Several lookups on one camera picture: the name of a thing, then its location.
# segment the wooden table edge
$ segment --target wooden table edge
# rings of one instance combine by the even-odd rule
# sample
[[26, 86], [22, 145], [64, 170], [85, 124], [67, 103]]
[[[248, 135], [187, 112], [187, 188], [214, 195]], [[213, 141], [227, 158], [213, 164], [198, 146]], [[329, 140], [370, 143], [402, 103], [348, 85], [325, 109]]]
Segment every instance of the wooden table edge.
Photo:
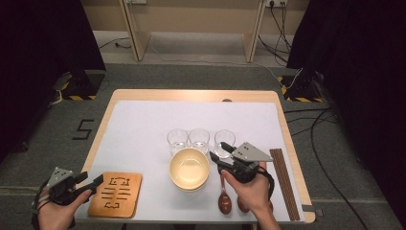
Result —
[[[292, 170], [295, 176], [296, 186], [299, 191], [301, 203], [311, 206], [310, 196], [305, 185], [305, 179], [296, 154], [292, 138], [290, 136], [287, 122], [284, 118], [281, 101], [274, 91], [259, 90], [189, 90], [189, 89], [117, 89], [108, 103], [108, 106], [101, 119], [99, 130], [95, 136], [92, 147], [84, 162], [82, 171], [88, 172], [102, 141], [102, 136], [107, 123], [113, 112], [116, 101], [119, 100], [140, 100], [140, 101], [190, 101], [190, 102], [221, 102], [224, 99], [233, 102], [251, 103], [275, 103], [278, 109], [278, 118], [281, 124], [282, 136], [286, 144]], [[316, 219], [314, 212], [304, 212], [304, 223], [311, 223]]]

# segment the metal bracket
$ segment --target metal bracket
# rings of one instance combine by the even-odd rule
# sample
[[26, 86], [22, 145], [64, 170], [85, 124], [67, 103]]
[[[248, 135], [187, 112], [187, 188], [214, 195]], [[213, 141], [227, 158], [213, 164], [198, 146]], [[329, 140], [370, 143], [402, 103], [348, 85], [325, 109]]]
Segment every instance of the metal bracket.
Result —
[[240, 147], [236, 148], [233, 153], [233, 157], [238, 158], [246, 162], [256, 161], [273, 161], [272, 156], [257, 149], [257, 147], [251, 145], [248, 142], [244, 142]]
[[60, 183], [60, 181], [65, 180], [69, 176], [73, 176], [73, 174], [74, 173], [72, 171], [67, 171], [56, 167], [51, 175], [51, 178], [48, 180], [46, 188], [47, 189], [53, 188], [56, 184]]

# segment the black curtain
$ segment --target black curtain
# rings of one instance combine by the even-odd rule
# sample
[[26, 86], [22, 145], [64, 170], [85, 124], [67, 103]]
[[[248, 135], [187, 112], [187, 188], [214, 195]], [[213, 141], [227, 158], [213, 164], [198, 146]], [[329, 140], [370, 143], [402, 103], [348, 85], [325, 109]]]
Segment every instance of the black curtain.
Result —
[[330, 2], [310, 1], [287, 66], [325, 75], [358, 156], [406, 228], [406, 1]]
[[28, 139], [62, 74], [105, 70], [79, 0], [1, 5], [0, 161]]

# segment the wooden chopsticks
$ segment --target wooden chopsticks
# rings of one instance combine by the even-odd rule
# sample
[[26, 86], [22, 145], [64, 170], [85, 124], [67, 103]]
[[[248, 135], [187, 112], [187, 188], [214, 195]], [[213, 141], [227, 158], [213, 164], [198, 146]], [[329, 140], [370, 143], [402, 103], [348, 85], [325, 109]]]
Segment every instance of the wooden chopsticks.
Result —
[[274, 166], [281, 185], [282, 195], [289, 218], [290, 220], [300, 220], [298, 206], [296, 205], [295, 196], [293, 195], [292, 185], [290, 183], [289, 174], [287, 173], [282, 150], [270, 149], [269, 151], [274, 158]]

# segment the wall socket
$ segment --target wall socket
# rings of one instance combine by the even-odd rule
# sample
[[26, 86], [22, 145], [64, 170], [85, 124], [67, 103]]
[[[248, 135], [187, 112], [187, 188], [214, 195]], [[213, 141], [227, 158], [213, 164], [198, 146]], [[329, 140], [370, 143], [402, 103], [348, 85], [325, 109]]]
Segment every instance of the wall socket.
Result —
[[[287, 5], [287, 0], [273, 0], [274, 1], [274, 8], [281, 8], [283, 7], [283, 3], [286, 6]], [[266, 7], [271, 7], [271, 0], [265, 0], [265, 6]]]

